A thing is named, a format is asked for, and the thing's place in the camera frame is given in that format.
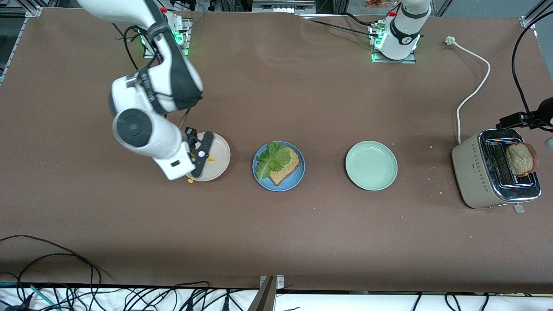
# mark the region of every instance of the power plug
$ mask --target power plug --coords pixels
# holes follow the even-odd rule
[[[457,45],[457,42],[455,42],[455,37],[447,36],[445,40],[446,45]]]

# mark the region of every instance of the brown table surface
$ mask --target brown table surface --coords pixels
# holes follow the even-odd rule
[[[44,9],[0,87],[1,235],[69,247],[109,272],[107,283],[251,287],[261,274],[283,274],[304,289],[551,292],[549,135],[520,131],[538,152],[544,190],[523,215],[465,206],[450,158],[455,109],[486,67],[443,40],[453,35],[492,64],[462,110],[466,139],[523,109],[510,74],[520,32],[514,18],[430,18],[416,65],[377,64],[363,35],[285,13],[207,13],[190,50],[205,98],[186,122],[224,136],[232,159],[216,181],[189,184],[168,181],[113,138],[109,87],[134,72],[115,29],[83,10]],[[537,108],[553,88],[532,33],[517,66]],[[254,153],[273,139],[305,156],[303,180],[284,193],[252,175]],[[364,191],[346,175],[347,151],[365,140],[397,157],[385,190]],[[35,241],[3,242],[1,270],[48,252]],[[51,258],[23,281],[86,283],[88,274]]]

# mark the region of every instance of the toast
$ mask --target toast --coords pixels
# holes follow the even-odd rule
[[[534,147],[523,142],[507,147],[507,162],[517,177],[527,176],[538,168],[538,157]]]
[[[290,162],[284,166],[283,169],[281,169],[278,172],[271,172],[269,174],[269,178],[273,181],[275,186],[280,185],[286,177],[290,176],[294,171],[296,171],[296,168],[300,166],[300,157],[298,154],[290,147],[286,146],[288,151],[290,151]]]

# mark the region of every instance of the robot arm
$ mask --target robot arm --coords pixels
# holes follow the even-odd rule
[[[109,106],[117,141],[132,152],[152,157],[170,180],[193,171],[189,143],[163,115],[194,107],[202,98],[203,85],[177,46],[164,15],[153,0],[77,1],[97,18],[145,29],[163,60],[113,82]]]
[[[431,0],[402,0],[396,16],[383,20],[385,33],[374,47],[393,60],[405,59],[416,48],[422,26],[430,16]]]

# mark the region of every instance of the light green plate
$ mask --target light green plate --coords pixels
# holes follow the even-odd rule
[[[398,162],[385,145],[365,141],[356,144],[347,153],[346,171],[359,187],[377,191],[394,182],[398,175]]]

